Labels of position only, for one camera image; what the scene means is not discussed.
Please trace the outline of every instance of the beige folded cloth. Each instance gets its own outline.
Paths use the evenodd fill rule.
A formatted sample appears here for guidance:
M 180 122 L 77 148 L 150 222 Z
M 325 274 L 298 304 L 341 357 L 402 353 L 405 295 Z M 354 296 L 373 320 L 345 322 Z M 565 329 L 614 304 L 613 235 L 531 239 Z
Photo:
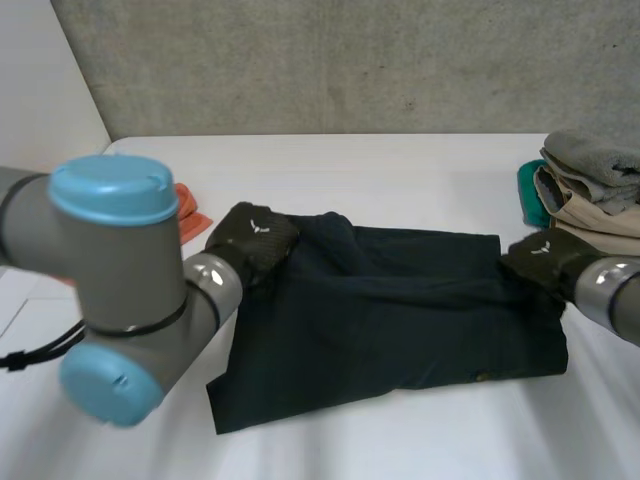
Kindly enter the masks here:
M 635 204 L 618 215 L 609 215 L 571 190 L 548 167 L 540 167 L 536 171 L 533 183 L 549 214 L 563 224 L 632 239 L 640 238 L 640 205 Z
M 574 227 L 555 218 L 552 219 L 552 226 L 573 233 L 576 237 L 581 238 L 602 252 L 614 255 L 640 256 L 640 239 L 638 238 L 592 232 L 583 228 Z

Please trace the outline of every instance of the teal object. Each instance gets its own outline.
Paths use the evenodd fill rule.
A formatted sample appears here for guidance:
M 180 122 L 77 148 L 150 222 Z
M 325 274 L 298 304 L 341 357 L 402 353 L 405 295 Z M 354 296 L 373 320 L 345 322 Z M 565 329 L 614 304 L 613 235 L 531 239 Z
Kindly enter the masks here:
M 160 385 L 140 365 L 90 343 L 69 350 L 59 376 L 65 393 L 81 410 L 119 427 L 137 425 L 164 398 Z
M 130 155 L 91 155 L 61 165 L 51 175 L 49 198 L 68 215 L 102 225 L 151 225 L 178 211 L 171 171 Z
M 524 223 L 534 227 L 549 228 L 551 215 L 544 208 L 533 184 L 533 174 L 544 165 L 546 165 L 544 160 L 534 160 L 520 167 L 518 170 L 518 193 L 524 213 Z

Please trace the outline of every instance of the white table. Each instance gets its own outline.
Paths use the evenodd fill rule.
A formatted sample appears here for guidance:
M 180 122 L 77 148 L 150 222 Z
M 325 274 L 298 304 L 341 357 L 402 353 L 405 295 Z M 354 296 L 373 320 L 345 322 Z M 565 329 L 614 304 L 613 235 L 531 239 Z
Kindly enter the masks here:
M 530 231 L 515 173 L 543 139 L 131 138 L 108 152 L 165 162 L 215 220 L 248 200 L 296 214 L 335 210 L 360 225 L 498 233 L 504 249 Z M 7 272 L 0 297 L 1 354 L 42 344 L 80 315 L 69 288 L 29 273 Z M 220 437 L 204 385 L 224 371 L 233 323 L 132 430 L 78 414 L 61 395 L 57 364 L 1 373 L 0 479 L 638 478 L 640 349 L 573 308 L 563 322 L 566 375 L 395 392 Z

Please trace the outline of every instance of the white logo on glove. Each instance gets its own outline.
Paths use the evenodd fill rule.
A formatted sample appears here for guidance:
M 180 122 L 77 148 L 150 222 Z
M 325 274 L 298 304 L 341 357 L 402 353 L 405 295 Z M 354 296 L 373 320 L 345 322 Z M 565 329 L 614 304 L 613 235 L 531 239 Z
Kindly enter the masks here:
M 549 253 L 551 249 L 551 243 L 546 242 L 544 247 L 542 247 L 540 250 L 532 250 L 531 253 L 533 253 L 534 255 L 538 255 L 540 253 Z
M 253 218 L 251 219 L 251 228 L 253 228 L 253 233 L 269 233 L 271 231 L 270 228 L 256 227 L 256 224 L 253 223 Z

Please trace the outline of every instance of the gray concrete wall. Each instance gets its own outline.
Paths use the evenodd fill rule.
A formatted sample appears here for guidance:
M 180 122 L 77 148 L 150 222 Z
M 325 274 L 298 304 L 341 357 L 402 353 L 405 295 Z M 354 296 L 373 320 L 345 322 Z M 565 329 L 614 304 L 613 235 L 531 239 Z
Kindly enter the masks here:
M 113 139 L 583 126 L 638 142 L 638 0 L 52 3 Z

